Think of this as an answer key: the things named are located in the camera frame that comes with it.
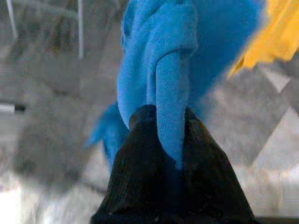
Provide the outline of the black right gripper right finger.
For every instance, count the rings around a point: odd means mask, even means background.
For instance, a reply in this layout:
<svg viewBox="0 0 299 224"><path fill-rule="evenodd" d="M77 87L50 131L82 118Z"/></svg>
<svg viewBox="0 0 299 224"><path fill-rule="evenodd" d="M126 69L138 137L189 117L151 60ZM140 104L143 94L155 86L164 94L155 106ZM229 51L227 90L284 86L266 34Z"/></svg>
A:
<svg viewBox="0 0 299 224"><path fill-rule="evenodd" d="M253 224L255 216L226 153L189 108L183 149L188 224Z"/></svg>

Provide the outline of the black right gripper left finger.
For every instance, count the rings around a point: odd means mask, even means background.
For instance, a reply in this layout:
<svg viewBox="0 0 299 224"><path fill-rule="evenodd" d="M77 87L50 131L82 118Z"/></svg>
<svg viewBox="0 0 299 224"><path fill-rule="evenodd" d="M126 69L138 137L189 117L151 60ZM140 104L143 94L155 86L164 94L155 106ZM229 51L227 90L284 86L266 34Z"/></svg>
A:
<svg viewBox="0 0 299 224"><path fill-rule="evenodd" d="M167 200L170 157L157 136L154 105L138 108L129 120L130 132L116 153L105 197L92 224L180 224Z"/></svg>

